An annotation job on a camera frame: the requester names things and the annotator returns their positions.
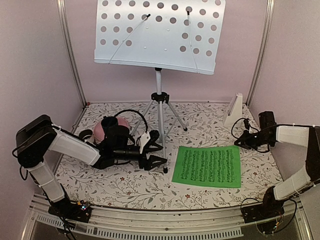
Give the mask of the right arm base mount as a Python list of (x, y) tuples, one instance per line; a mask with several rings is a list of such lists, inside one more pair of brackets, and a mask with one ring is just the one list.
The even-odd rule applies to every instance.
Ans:
[(242, 217), (245, 223), (252, 223), (257, 221), (274, 218), (285, 213), (284, 201), (276, 201), (276, 203), (264, 204), (259, 203), (255, 205), (249, 205), (240, 207)]

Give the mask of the green sheet music page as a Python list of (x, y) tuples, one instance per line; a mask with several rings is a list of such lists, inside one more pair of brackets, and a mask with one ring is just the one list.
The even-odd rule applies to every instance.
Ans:
[(198, 187), (238, 189), (242, 184), (240, 149), (235, 145), (180, 146), (172, 181)]

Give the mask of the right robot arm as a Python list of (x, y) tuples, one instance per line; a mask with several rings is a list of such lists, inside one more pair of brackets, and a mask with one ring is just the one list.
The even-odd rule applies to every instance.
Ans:
[(254, 128), (248, 118), (242, 117), (244, 131), (236, 137), (234, 144), (247, 150), (261, 153), (259, 148), (279, 147), (284, 153), (275, 150), (278, 158), (284, 158), (282, 166), (293, 163), (291, 175), (270, 187), (264, 194), (258, 213), (262, 218), (269, 218), (285, 201), (301, 195), (320, 182), (320, 127), (318, 125), (299, 125), (276, 123), (272, 111), (258, 115), (260, 128)]

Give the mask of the white perforated music stand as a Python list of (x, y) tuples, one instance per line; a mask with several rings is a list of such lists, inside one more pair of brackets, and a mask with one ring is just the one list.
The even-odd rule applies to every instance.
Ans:
[(221, 36), (224, 0), (100, 0), (94, 61), (212, 75)]

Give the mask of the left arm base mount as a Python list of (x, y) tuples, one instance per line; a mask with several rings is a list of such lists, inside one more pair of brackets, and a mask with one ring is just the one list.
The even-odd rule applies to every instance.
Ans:
[(49, 201), (49, 203), (48, 213), (62, 219), (88, 223), (91, 218), (92, 208), (90, 206), (72, 203), (68, 199), (58, 202)]

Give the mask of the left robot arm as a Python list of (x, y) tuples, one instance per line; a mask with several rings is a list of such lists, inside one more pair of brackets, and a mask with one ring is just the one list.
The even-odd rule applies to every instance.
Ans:
[(117, 115), (105, 116), (100, 126), (102, 139), (98, 144), (55, 125), (46, 114), (16, 133), (16, 147), (11, 154), (63, 217), (74, 213), (74, 205), (47, 164), (49, 154), (66, 155), (98, 170), (136, 161), (140, 169), (149, 171), (167, 163), (166, 158), (153, 154), (163, 149), (156, 143), (160, 135), (157, 130), (146, 127), (135, 140), (125, 121)]

